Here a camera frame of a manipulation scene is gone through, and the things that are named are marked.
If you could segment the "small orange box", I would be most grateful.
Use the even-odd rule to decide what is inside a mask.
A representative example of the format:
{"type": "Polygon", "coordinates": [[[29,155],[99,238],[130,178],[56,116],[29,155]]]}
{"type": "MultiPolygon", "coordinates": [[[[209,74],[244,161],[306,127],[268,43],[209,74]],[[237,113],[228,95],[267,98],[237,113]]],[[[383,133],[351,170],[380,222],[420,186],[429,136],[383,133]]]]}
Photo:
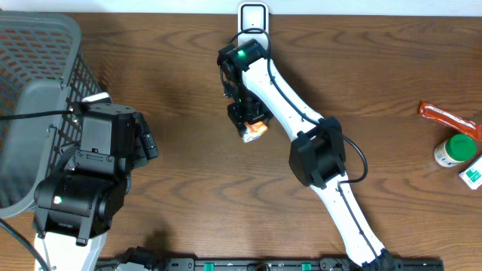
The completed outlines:
{"type": "Polygon", "coordinates": [[[241,134],[244,143],[259,139],[266,131],[268,131],[268,126],[263,121],[258,121],[253,124],[245,122],[244,125],[245,130],[241,134]]]}

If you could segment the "orange Top chocolate bar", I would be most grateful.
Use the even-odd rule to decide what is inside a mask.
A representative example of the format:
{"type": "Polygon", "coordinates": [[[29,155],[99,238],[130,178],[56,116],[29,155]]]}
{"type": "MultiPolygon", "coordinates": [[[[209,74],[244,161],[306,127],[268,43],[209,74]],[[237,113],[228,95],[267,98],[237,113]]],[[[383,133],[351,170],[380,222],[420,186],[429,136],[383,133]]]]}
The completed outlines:
{"type": "Polygon", "coordinates": [[[459,115],[439,108],[428,102],[421,102],[418,114],[429,120],[443,124],[456,131],[471,137],[476,141],[481,140],[481,125],[472,120],[467,120],[459,115]]]}

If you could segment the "green-capped white bottle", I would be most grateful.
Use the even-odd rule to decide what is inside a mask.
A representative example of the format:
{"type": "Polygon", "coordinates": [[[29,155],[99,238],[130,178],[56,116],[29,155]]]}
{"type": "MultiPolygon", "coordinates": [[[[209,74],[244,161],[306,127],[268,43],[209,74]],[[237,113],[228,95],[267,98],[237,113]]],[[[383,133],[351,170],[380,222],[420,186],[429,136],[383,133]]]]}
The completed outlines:
{"type": "Polygon", "coordinates": [[[470,160],[476,152],[474,139],[468,135],[457,134],[434,149],[434,158],[440,166],[450,168],[470,160]]]}

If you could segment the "white medicine box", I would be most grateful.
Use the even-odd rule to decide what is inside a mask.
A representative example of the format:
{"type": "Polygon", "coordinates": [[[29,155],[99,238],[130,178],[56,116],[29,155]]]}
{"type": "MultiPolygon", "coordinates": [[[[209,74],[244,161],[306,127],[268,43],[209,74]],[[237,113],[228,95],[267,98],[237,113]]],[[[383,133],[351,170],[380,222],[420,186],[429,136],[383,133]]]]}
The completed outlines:
{"type": "Polygon", "coordinates": [[[478,157],[467,169],[459,173],[459,177],[472,189],[477,190],[481,186],[482,157],[478,157]]]}

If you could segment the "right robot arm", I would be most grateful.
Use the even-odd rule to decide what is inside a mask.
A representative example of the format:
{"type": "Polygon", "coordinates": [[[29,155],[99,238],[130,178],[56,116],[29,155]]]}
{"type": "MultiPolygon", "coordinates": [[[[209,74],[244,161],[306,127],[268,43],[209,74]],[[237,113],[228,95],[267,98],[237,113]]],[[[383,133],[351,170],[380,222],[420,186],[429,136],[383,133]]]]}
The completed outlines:
{"type": "Polygon", "coordinates": [[[348,258],[363,270],[394,270],[392,255],[364,217],[350,185],[344,145],[350,143],[334,117],[311,109],[278,74],[270,48],[252,39],[218,52],[224,94],[233,99],[227,113],[244,141],[255,139],[256,124],[276,118],[291,142],[289,166],[325,205],[348,258]]]}

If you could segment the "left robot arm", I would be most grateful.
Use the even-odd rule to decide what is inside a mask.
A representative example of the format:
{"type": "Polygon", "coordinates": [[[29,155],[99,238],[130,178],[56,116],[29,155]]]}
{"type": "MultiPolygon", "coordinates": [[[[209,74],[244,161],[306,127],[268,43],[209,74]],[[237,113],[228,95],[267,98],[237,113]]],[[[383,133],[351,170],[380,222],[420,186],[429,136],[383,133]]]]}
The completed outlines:
{"type": "Polygon", "coordinates": [[[111,102],[76,102],[81,123],[74,144],[34,194],[35,248],[43,270],[93,270],[131,172],[158,156],[141,112],[111,102]]]}

